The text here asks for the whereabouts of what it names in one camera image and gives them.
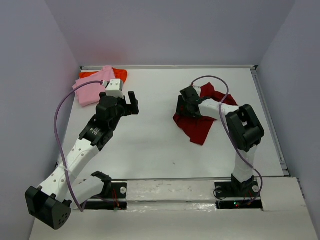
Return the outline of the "pink t shirt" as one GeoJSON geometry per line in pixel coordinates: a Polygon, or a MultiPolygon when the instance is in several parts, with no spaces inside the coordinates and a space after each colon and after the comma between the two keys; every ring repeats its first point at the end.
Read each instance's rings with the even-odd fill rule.
{"type": "MultiPolygon", "coordinates": [[[[79,74],[79,79],[75,81],[75,84],[72,86],[72,88],[75,89],[76,87],[82,84],[92,81],[109,82],[110,80],[115,78],[116,75],[114,69],[111,66],[104,66],[100,71],[81,72],[79,74]]],[[[86,107],[88,105],[99,102],[99,94],[104,91],[105,87],[102,86],[100,83],[92,83],[76,90],[75,95],[80,106],[86,107]]]]}

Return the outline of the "dark red t shirt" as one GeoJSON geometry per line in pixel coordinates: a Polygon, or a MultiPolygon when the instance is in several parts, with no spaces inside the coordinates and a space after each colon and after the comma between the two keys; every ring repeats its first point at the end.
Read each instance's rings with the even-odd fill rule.
{"type": "Polygon", "coordinates": [[[200,118],[174,114],[174,122],[190,138],[190,142],[201,146],[205,143],[214,121],[221,119],[219,103],[224,97],[224,93],[216,91],[211,83],[207,83],[201,86],[200,118]]]}

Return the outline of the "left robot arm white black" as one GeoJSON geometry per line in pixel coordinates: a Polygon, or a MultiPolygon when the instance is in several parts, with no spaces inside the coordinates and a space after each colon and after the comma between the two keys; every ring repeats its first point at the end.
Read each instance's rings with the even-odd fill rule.
{"type": "Polygon", "coordinates": [[[30,186],[25,192],[29,214],[54,230],[60,229],[71,215],[75,192],[70,190],[85,166],[105,147],[122,117],[138,115],[139,107],[133,91],[124,96],[99,94],[95,115],[79,134],[68,155],[62,155],[61,164],[38,187],[30,186]]]}

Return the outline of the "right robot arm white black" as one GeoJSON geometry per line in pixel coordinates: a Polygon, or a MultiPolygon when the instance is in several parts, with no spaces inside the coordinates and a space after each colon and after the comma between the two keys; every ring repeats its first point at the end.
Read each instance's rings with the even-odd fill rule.
{"type": "Polygon", "coordinates": [[[190,138],[202,146],[215,121],[221,121],[235,147],[235,166],[228,182],[216,183],[217,197],[246,197],[257,187],[254,177],[254,158],[265,135],[252,106],[238,106],[234,98],[215,90],[211,84],[189,86],[180,91],[174,122],[190,138]]]}

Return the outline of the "orange t shirt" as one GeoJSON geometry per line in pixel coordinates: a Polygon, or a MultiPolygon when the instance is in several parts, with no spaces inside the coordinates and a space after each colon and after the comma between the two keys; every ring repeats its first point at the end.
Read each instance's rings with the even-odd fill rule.
{"type": "MultiPolygon", "coordinates": [[[[124,83],[126,82],[127,77],[128,77],[127,70],[118,69],[118,68],[114,68],[114,67],[112,68],[112,70],[113,70],[113,73],[114,73],[114,76],[116,79],[121,79],[124,83]]],[[[94,75],[96,73],[98,73],[98,71],[92,71],[92,72],[86,71],[86,72],[80,72],[78,74],[78,76],[80,79],[82,79],[82,78],[90,77],[91,75],[94,75]]]]}

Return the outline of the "back table rail white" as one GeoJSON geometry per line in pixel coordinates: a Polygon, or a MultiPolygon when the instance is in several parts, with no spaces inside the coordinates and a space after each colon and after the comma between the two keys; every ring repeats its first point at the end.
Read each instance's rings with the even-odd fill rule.
{"type": "Polygon", "coordinates": [[[125,70],[160,70],[160,69],[250,69],[256,70],[256,65],[119,65],[116,69],[125,70]]]}

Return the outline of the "front table rail metal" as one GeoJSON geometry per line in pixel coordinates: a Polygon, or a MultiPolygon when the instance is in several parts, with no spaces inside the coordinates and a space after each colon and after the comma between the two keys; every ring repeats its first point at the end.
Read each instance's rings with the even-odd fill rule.
{"type": "Polygon", "coordinates": [[[231,177],[113,178],[114,181],[230,181],[231,177]]]}

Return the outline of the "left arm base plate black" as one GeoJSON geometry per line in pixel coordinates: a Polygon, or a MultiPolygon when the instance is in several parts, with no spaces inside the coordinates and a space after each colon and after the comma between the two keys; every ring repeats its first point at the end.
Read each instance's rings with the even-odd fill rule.
{"type": "Polygon", "coordinates": [[[112,182],[110,188],[92,196],[85,202],[85,210],[122,211],[127,209],[127,183],[112,182]]]}

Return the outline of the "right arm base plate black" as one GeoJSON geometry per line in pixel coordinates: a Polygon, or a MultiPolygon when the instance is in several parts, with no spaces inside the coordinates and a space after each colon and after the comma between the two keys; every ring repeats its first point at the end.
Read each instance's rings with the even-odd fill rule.
{"type": "Polygon", "coordinates": [[[215,207],[217,210],[243,210],[243,209],[263,209],[260,195],[258,195],[259,185],[253,182],[247,190],[236,192],[232,188],[230,181],[220,181],[214,183],[213,195],[216,198],[215,207]]]}

